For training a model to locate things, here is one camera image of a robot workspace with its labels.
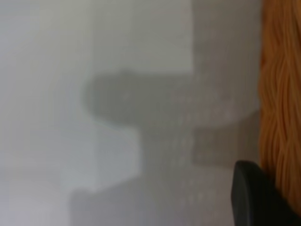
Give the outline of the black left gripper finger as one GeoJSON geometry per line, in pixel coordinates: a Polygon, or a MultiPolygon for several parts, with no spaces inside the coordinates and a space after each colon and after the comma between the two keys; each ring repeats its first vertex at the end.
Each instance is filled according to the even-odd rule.
{"type": "Polygon", "coordinates": [[[235,226],[299,226],[299,217],[272,181],[251,161],[234,166],[231,205],[235,226]]]}

